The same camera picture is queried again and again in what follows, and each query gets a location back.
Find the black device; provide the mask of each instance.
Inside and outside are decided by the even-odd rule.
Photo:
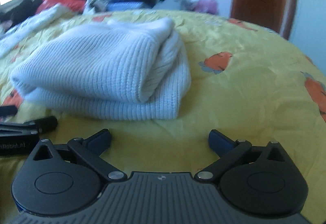
[[[278,142],[255,147],[216,130],[209,146],[220,159],[189,172],[127,175],[99,155],[104,129],[64,145],[41,140],[12,184],[21,211],[11,224],[307,224],[303,176]]]
[[[6,105],[0,106],[0,118],[7,116],[14,116],[18,112],[18,109],[15,105]]]
[[[0,156],[30,154],[40,140],[40,134],[55,130],[57,125],[54,116],[23,124],[0,122]]]

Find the folded sweater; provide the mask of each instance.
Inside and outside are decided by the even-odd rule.
[[[35,51],[11,81],[27,101],[79,115],[176,118],[191,79],[173,27],[169,18],[77,26]]]

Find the red clothing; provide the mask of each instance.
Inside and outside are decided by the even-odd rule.
[[[73,12],[83,12],[86,0],[43,0],[43,3],[37,8],[36,13],[38,14],[43,10],[47,10],[57,3],[60,3],[69,9],[71,9]]]

